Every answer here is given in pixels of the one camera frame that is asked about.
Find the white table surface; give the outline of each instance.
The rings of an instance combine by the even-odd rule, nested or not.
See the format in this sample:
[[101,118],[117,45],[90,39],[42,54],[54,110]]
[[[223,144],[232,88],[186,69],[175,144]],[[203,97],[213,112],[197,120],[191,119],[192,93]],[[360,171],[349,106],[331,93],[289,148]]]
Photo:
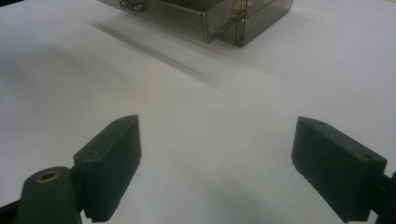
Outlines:
[[94,0],[0,7],[0,205],[138,114],[143,158],[108,223],[342,223],[291,163],[296,121],[331,124],[391,175],[395,24],[387,1],[295,0],[240,49]]

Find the transparent plastic box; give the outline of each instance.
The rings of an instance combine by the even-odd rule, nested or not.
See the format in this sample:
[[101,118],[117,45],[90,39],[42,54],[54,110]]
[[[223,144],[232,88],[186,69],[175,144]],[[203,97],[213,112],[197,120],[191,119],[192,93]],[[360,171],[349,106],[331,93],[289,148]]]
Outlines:
[[207,43],[244,46],[291,8],[292,0],[99,0]]

